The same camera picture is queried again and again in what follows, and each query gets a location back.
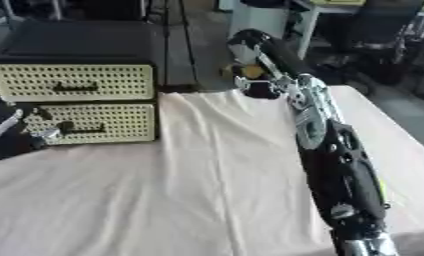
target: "robotic arm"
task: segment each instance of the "robotic arm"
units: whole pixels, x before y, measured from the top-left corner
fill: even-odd
[[[229,45],[245,45],[254,51],[269,76],[264,81],[265,95],[287,94],[308,185],[322,219],[331,228],[336,254],[398,256],[386,231],[389,205],[374,167],[352,127],[345,124],[328,87],[266,33],[243,30]],[[235,77],[236,85],[248,96],[261,82]]]
[[[43,120],[52,119],[47,111],[31,104],[0,103],[0,160],[44,149],[47,141],[56,139],[73,128],[72,122],[62,122],[32,134],[26,130],[27,124],[24,122],[30,115],[39,116]]]

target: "white tablecloth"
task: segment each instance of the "white tablecloth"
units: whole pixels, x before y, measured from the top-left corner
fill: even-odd
[[[332,91],[373,159],[402,255],[424,256],[424,147]],[[0,162],[0,256],[326,256],[282,100],[161,96],[162,138]]]

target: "drawer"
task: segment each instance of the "drawer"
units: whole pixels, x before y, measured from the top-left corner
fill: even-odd
[[[0,97],[8,102],[150,100],[154,76],[148,64],[0,64]]]
[[[29,116],[24,121],[32,133],[39,133],[64,121],[74,123],[74,129],[50,145],[143,142],[156,139],[158,128],[153,104],[76,104],[41,105],[52,115],[44,121]]]

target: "screw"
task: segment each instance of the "screw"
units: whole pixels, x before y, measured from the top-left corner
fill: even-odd
[[[336,144],[330,145],[330,152],[333,153],[338,149],[338,146]]]

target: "drawer handle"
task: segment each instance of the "drawer handle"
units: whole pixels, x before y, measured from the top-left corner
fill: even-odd
[[[92,129],[92,130],[76,130],[74,127],[72,127],[72,129],[68,129],[66,131],[66,134],[86,134],[86,133],[105,133],[106,129],[105,129],[105,124],[100,124],[100,126],[96,129]]]
[[[63,83],[57,82],[53,87],[54,92],[95,92],[98,91],[97,82],[92,82],[88,86],[63,86]]]

